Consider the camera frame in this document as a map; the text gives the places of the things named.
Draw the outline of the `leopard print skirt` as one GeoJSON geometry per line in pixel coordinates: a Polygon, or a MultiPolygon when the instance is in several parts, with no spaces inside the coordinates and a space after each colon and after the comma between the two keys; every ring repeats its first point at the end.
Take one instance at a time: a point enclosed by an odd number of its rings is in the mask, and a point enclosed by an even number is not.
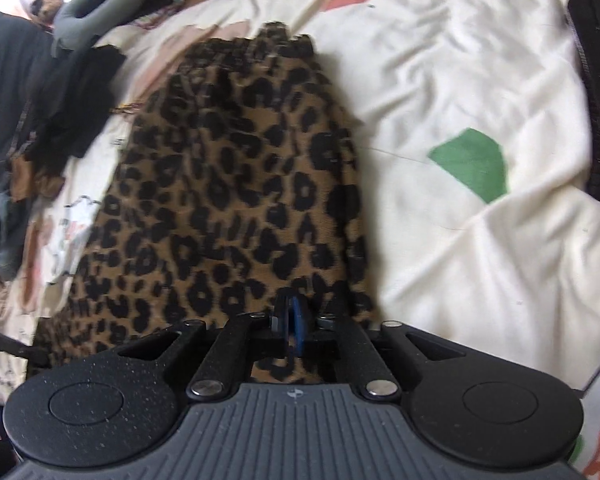
{"type": "Polygon", "coordinates": [[[193,44],[136,115],[68,300],[34,341],[59,366],[281,294],[368,325],[358,161],[308,36],[193,44]]]}

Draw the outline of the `blue-grey denim garment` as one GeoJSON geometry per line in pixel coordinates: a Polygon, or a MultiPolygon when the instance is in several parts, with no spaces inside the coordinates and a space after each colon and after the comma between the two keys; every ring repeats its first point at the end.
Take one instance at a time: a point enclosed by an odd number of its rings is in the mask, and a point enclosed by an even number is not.
{"type": "Polygon", "coordinates": [[[0,162],[0,277],[12,281],[22,263],[33,200],[14,202],[10,195],[10,173],[0,162]]]}

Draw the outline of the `brown garment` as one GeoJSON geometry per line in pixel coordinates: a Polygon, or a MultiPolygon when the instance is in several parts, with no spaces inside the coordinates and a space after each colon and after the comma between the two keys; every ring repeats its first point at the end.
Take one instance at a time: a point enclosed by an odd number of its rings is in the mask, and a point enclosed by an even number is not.
{"type": "Polygon", "coordinates": [[[65,178],[47,169],[35,169],[23,155],[10,160],[9,192],[14,203],[41,196],[53,200],[65,184],[65,178]]]}

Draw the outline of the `cream cartoon bear bedsheet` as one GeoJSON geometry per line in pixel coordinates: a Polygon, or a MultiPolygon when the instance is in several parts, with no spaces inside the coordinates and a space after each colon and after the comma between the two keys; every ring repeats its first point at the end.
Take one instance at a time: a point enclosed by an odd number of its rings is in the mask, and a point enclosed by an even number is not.
{"type": "Polygon", "coordinates": [[[120,104],[68,168],[78,246],[43,260],[59,297],[24,344],[65,307],[150,96],[193,44],[268,23],[310,37],[348,116],[375,321],[281,294],[288,352],[273,308],[28,361],[12,478],[600,479],[600,201],[568,0],[324,1],[207,0],[105,37],[128,58],[120,104]]]}

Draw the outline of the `black garment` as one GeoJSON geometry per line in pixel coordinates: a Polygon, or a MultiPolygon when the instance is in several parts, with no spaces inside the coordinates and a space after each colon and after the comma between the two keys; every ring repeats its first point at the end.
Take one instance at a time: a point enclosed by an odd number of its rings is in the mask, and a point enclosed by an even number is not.
{"type": "Polygon", "coordinates": [[[41,65],[30,91],[27,159],[85,155],[114,107],[111,84],[124,61],[116,47],[105,46],[65,53],[41,65]]]}

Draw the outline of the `dark grey pillow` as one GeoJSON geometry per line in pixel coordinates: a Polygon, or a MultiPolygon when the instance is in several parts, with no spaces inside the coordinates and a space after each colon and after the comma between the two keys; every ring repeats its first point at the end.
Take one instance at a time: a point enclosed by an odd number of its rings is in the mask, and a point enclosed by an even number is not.
{"type": "Polygon", "coordinates": [[[0,162],[29,135],[32,101],[44,70],[54,65],[52,35],[0,12],[0,162]]]}

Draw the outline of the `floral patterned garment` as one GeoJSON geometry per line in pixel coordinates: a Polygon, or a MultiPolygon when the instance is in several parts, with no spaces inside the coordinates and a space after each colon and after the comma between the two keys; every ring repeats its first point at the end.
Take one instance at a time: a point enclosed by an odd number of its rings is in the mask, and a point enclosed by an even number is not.
{"type": "Polygon", "coordinates": [[[151,30],[158,27],[168,18],[183,9],[184,0],[166,0],[160,3],[154,10],[143,10],[136,18],[130,21],[130,25],[143,30],[151,30]]]}

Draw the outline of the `grey U-shaped neck pillow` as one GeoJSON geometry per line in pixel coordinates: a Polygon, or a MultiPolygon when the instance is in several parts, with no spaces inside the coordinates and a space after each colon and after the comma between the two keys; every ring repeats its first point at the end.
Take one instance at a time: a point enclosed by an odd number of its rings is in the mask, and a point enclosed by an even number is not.
{"type": "Polygon", "coordinates": [[[132,18],[144,2],[71,0],[64,3],[53,20],[53,56],[61,50],[87,48],[94,40],[132,18]]]}

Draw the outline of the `small teddy bear toy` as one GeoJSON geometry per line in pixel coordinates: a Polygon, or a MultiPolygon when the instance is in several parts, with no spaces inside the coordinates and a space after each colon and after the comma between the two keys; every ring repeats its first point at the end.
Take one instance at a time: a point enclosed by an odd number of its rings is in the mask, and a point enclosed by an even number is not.
{"type": "Polygon", "coordinates": [[[64,4],[64,0],[33,0],[29,11],[35,21],[45,27],[52,27],[56,15],[64,4]]]}

